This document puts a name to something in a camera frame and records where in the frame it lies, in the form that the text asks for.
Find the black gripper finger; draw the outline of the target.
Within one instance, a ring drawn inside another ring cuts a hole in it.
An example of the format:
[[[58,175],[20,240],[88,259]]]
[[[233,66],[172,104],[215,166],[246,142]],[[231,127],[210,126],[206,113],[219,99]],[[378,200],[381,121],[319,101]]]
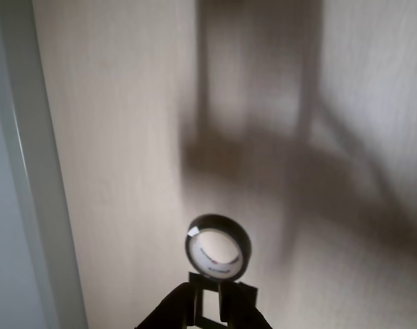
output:
[[[219,313],[227,328],[265,328],[266,321],[250,297],[249,286],[236,282],[219,284]]]
[[[194,284],[179,284],[136,328],[182,329],[194,326],[196,300],[197,288]]]

